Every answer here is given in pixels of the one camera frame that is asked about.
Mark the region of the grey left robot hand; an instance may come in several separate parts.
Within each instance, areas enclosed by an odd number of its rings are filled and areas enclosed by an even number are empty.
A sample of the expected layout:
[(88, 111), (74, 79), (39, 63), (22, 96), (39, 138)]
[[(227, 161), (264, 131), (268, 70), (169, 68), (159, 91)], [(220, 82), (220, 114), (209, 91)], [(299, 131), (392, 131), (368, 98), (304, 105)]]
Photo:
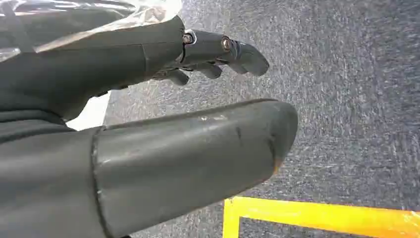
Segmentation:
[(253, 46), (164, 23), (95, 34), (0, 64), (0, 235), (127, 238), (270, 178), (295, 140), (296, 109), (256, 99), (76, 131), (66, 120), (109, 90), (150, 79), (265, 74)]

